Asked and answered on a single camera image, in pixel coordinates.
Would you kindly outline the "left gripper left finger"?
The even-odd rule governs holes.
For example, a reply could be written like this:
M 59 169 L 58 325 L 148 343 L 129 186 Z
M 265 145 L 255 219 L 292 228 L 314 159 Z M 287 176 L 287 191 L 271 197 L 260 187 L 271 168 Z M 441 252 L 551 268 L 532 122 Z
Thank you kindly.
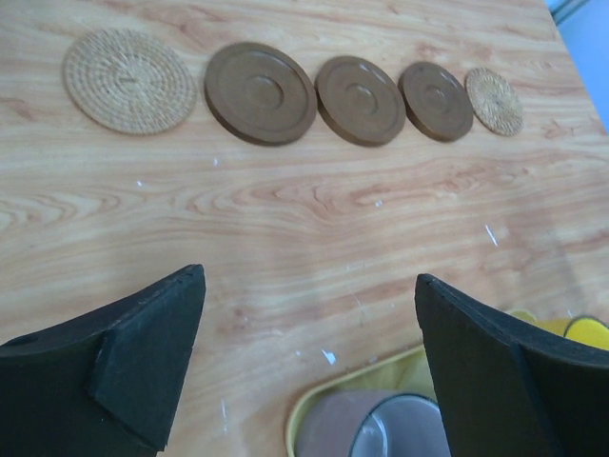
M 5 456 L 154 456 L 176 416 L 203 315 L 194 264 L 1 347 Z

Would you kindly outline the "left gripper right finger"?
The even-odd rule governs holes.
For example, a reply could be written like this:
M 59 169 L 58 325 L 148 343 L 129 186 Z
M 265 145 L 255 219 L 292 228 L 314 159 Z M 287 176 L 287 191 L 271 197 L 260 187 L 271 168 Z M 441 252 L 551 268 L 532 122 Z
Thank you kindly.
M 607 351 L 431 274 L 417 278 L 415 308 L 452 455 L 607 455 Z

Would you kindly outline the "yellow transparent cup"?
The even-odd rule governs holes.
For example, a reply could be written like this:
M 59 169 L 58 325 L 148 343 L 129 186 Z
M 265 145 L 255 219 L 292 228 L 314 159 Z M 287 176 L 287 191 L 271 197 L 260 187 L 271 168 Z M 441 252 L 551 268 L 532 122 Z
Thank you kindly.
M 609 327 L 593 316 L 573 318 L 563 336 L 589 347 L 609 350 Z

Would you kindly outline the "brown wooden coaster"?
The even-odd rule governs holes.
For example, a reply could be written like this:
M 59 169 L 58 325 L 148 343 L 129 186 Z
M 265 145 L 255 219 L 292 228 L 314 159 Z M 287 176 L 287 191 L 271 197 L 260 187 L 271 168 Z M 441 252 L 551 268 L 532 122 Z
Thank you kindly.
M 390 143 L 405 124 L 405 105 L 393 80 L 357 56 L 327 60 L 315 78 L 320 114 L 344 140 L 358 146 Z
M 460 81 L 444 67 L 419 61 L 401 74 L 399 90 L 406 115 L 427 137 L 454 142 L 473 125 L 473 108 Z
M 287 54 L 241 42 L 209 60 L 203 94 L 216 120 L 247 142 L 280 146 L 299 140 L 317 113 L 310 78 Z

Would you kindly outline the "woven rattan coaster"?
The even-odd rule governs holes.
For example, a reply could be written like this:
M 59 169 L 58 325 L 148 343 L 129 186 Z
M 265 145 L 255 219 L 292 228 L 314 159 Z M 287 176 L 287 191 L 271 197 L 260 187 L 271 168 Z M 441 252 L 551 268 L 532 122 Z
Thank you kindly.
M 465 76 L 465 88 L 474 114 L 487 129 L 507 137 L 521 132 L 521 100 L 501 75 L 488 68 L 471 69 Z
M 62 79 L 87 117 L 128 135 L 174 129 L 197 100 L 194 79 L 178 54 L 131 29 L 94 30 L 78 38 L 63 59 Z

